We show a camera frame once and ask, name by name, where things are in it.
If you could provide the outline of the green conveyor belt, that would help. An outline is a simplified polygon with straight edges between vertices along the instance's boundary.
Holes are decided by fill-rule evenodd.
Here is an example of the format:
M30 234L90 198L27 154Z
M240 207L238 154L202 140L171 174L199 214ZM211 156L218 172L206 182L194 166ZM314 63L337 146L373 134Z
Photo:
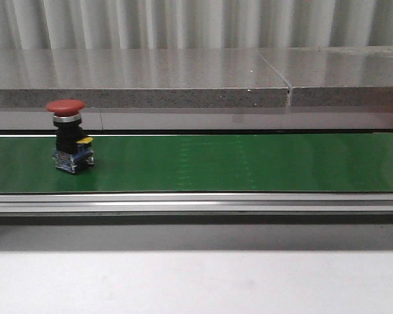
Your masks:
M0 137L0 194L393 192L393 133L97 136L95 164L54 167L54 137Z

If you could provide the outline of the grey stone slab right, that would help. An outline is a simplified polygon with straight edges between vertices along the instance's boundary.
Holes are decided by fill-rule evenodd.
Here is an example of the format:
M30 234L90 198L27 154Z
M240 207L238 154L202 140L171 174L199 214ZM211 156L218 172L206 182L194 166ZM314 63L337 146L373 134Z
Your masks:
M262 48L290 89L290 106L393 110L393 46Z

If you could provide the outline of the grey stone slab left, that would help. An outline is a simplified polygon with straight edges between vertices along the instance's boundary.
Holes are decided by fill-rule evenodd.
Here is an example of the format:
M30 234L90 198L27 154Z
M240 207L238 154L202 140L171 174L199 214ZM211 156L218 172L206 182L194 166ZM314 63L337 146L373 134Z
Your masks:
M0 108L281 108L288 88L252 49L0 49Z

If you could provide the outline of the grey stone slab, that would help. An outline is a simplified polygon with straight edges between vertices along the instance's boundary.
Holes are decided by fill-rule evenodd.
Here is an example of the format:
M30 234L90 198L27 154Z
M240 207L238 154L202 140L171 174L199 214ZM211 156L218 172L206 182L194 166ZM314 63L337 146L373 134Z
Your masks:
M0 108L281 108L288 88L252 49L0 49Z
M290 106L393 110L393 46L262 48L290 89Z

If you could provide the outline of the red mushroom push button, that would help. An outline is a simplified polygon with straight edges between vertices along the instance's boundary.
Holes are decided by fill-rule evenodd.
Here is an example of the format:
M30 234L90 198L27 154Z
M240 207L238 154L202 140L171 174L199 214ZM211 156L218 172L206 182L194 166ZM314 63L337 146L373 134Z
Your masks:
M72 174L94 166L93 138L80 127L83 108L85 103L78 99L47 104L47 111L53 113L53 124L57 127L56 150L52 156L55 168Z

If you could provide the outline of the aluminium conveyor frame rail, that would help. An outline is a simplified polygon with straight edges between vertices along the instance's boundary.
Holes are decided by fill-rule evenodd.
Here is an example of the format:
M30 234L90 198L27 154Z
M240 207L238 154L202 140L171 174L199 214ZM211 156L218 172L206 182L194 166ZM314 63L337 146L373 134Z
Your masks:
M0 194L0 224L393 224L393 193Z

